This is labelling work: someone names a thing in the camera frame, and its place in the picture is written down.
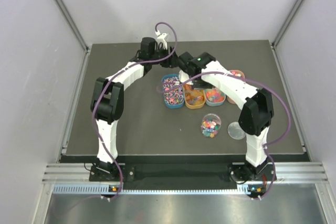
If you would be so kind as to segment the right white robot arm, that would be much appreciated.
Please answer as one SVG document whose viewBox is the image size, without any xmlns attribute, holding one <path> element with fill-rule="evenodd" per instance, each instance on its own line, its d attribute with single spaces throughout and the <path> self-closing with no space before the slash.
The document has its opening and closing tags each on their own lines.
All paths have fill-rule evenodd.
<svg viewBox="0 0 336 224">
<path fill-rule="evenodd" d="M 267 155 L 264 145 L 274 115 L 271 93 L 265 88 L 249 85 L 246 80 L 235 77 L 215 57 L 204 52 L 192 57 L 188 52 L 178 57 L 181 82 L 200 80 L 208 83 L 230 97 L 241 110 L 238 119 L 240 128 L 246 133 L 247 152 L 245 174 L 252 180 L 264 174 Z"/>
</svg>

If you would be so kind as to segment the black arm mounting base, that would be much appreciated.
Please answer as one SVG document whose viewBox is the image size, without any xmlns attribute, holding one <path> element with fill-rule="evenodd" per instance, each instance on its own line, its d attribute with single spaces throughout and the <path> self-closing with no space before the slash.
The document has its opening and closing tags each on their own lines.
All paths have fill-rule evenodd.
<svg viewBox="0 0 336 224">
<path fill-rule="evenodd" d="M 93 164 L 89 180 L 91 182 L 117 182 L 122 172 L 126 183 L 139 182 L 144 179 L 180 179 L 180 178 L 209 178 L 220 182 L 267 181 L 270 182 L 274 169 L 271 164 L 261 171 L 254 172 L 244 163 L 176 163 L 176 164 L 115 164 L 107 167 Z"/>
</svg>

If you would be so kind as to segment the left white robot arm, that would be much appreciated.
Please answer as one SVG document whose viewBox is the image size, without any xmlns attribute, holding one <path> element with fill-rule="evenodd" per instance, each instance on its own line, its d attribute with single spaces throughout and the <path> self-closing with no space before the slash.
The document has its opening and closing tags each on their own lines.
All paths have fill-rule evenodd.
<svg viewBox="0 0 336 224">
<path fill-rule="evenodd" d="M 124 110 L 124 91 L 144 77 L 153 65 L 164 68 L 177 67 L 176 47 L 169 47 L 163 38 L 142 38 L 140 49 L 135 56 L 107 78 L 98 78 L 91 99 L 91 120 L 98 137 L 99 150 L 96 166 L 107 180 L 114 180 L 121 171 L 116 137 L 117 125 Z"/>
</svg>

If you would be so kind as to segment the yellow tray of popsicle candies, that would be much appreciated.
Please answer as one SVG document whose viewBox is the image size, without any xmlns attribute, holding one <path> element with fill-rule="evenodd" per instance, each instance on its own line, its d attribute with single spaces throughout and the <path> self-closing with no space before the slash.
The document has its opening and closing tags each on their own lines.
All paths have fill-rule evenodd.
<svg viewBox="0 0 336 224">
<path fill-rule="evenodd" d="M 205 93 L 203 90 L 192 89 L 189 84 L 183 85 L 185 105 L 187 108 L 195 110 L 205 105 Z"/>
</svg>

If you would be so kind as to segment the pink tray of star candies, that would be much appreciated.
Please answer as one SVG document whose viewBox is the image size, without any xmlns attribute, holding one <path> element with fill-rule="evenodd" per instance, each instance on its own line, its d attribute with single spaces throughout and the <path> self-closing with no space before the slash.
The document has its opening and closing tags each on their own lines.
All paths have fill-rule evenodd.
<svg viewBox="0 0 336 224">
<path fill-rule="evenodd" d="M 240 77 L 239 81 L 242 81 L 243 83 L 246 82 L 245 81 L 245 75 L 242 71 L 240 71 L 240 70 L 230 70 L 230 74 L 233 75 L 234 77 Z M 236 89 L 237 88 L 237 83 L 236 82 L 238 81 L 238 79 L 234 79 L 234 80 L 235 80 L 235 85 L 233 86 L 233 88 Z M 236 104 L 235 101 L 230 96 L 227 95 L 227 93 L 225 95 L 226 95 L 226 99 L 229 103 Z"/>
</svg>

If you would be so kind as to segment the light blue tray of gummies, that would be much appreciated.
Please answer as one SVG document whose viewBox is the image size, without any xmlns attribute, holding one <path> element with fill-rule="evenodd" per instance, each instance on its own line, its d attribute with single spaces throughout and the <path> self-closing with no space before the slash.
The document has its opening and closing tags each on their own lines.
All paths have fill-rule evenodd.
<svg viewBox="0 0 336 224">
<path fill-rule="evenodd" d="M 226 95 L 218 88 L 205 89 L 205 103 L 208 106 L 220 106 L 226 100 Z"/>
</svg>

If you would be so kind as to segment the blue tray of lollipops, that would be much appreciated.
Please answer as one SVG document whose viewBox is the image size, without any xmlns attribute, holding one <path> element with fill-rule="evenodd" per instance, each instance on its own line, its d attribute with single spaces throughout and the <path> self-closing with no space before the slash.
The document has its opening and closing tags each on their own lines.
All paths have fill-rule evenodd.
<svg viewBox="0 0 336 224">
<path fill-rule="evenodd" d="M 183 87 L 177 74 L 168 74 L 162 78 L 164 104 L 169 109 L 179 109 L 185 103 Z"/>
</svg>

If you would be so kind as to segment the clear plastic jar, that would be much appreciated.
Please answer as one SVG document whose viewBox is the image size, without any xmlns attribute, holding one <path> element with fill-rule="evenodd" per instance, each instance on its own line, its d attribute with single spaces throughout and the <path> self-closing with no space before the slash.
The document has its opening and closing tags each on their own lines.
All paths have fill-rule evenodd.
<svg viewBox="0 0 336 224">
<path fill-rule="evenodd" d="M 214 138 L 221 128 L 221 119 L 218 115 L 209 113 L 202 118 L 201 133 L 205 137 Z"/>
</svg>

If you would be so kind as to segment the clear round jar lid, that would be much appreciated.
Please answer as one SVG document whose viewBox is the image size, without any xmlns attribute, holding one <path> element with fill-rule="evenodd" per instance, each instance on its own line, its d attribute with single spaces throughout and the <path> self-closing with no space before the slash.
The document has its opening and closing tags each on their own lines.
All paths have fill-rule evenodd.
<svg viewBox="0 0 336 224">
<path fill-rule="evenodd" d="M 235 140 L 242 140 L 246 136 L 238 122 L 232 122 L 227 128 L 227 132 Z"/>
</svg>

